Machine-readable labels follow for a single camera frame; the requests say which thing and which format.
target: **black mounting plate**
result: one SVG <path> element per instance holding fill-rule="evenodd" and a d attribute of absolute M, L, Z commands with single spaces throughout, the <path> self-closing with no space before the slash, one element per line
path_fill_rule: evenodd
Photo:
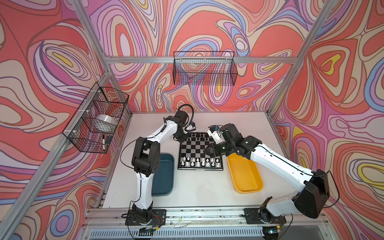
<path fill-rule="evenodd" d="M 166 223 L 167 210 L 165 209 L 153 209 L 152 214 L 159 216 L 162 218 L 163 222 L 159 224 L 159 219 L 155 216 L 152 216 L 151 221 L 148 225 L 156 226 L 156 225 L 164 225 Z M 134 214 L 132 213 L 132 209 L 128 211 L 127 218 L 125 219 L 126 226 L 146 226 L 140 224 L 138 221 L 135 221 Z"/>
<path fill-rule="evenodd" d="M 255 209 L 244 209 L 245 219 L 247 220 L 247 224 L 265 224 L 265 222 L 260 220 L 260 215 L 258 213 L 259 208 Z M 274 217 L 274 219 L 270 222 L 272 224 L 286 224 L 285 216 Z"/>

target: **robotic arm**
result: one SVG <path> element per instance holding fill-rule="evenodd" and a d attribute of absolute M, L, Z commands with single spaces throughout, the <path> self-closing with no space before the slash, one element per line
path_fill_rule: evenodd
<path fill-rule="evenodd" d="M 295 192 L 281 197 L 269 197 L 259 209 L 260 219 L 269 223 L 273 217 L 301 212 L 307 217 L 317 218 L 329 198 L 327 174 L 318 169 L 297 165 L 275 153 L 259 139 L 243 138 L 233 124 L 221 128 L 212 126 L 208 130 L 215 143 L 210 144 L 204 153 L 211 157 L 229 156 L 232 153 L 257 162 L 277 173 L 295 188 Z"/>
<path fill-rule="evenodd" d="M 132 166 L 137 177 L 137 199 L 132 206 L 134 219 L 140 223 L 148 223 L 152 218 L 152 181 L 153 174 L 160 164 L 160 145 L 172 135 L 179 142 L 184 142 L 188 131 L 194 131 L 192 118 L 187 125 L 188 114 L 179 107 L 175 116 L 164 118 L 164 124 L 146 138 L 136 141 L 132 157 Z"/>

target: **black chessboard frame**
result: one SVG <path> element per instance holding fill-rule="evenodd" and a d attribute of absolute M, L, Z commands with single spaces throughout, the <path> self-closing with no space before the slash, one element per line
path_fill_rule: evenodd
<path fill-rule="evenodd" d="M 214 143 L 214 139 L 212 137 L 208 136 L 208 133 L 206 132 L 190 132 L 188 133 L 188 139 L 182 143 L 180 143 L 180 149 L 179 149 L 179 161 L 177 164 L 177 169 L 186 169 L 186 170 L 197 170 L 197 169 L 203 169 L 203 170 L 223 170 L 223 159 L 222 157 L 216 157 L 214 158 L 215 166 L 211 166 L 211 157 L 208 155 L 205 155 L 203 153 L 204 149 L 211 143 Z M 186 160 L 184 165 L 181 165 L 181 162 L 183 162 L 183 157 L 190 157 L 189 160 Z M 209 159 L 209 167 L 201 166 L 197 167 L 196 162 L 194 162 L 194 166 L 191 166 L 192 158 L 199 158 L 201 163 L 201 158 L 208 158 Z"/>

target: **chessboard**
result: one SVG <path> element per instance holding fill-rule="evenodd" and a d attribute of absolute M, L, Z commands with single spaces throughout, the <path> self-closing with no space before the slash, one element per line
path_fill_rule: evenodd
<path fill-rule="evenodd" d="M 206 132 L 190 132 L 186 141 L 180 143 L 177 169 L 223 170 L 222 157 L 210 157 L 203 153 L 214 139 Z"/>

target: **orange bin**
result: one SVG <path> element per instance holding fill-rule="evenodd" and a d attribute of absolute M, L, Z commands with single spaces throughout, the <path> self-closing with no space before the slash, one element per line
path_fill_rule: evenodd
<path fill-rule="evenodd" d="M 251 193 L 263 189 L 264 183 L 254 161 L 235 153 L 229 155 L 227 159 L 236 192 Z"/>

